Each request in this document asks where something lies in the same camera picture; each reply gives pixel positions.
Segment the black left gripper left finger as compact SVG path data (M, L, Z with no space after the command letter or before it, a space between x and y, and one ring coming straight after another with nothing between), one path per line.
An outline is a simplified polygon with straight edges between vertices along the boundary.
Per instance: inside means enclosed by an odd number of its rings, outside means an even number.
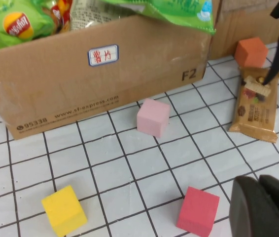
M234 237L279 237L279 209L250 177L234 179L229 221Z

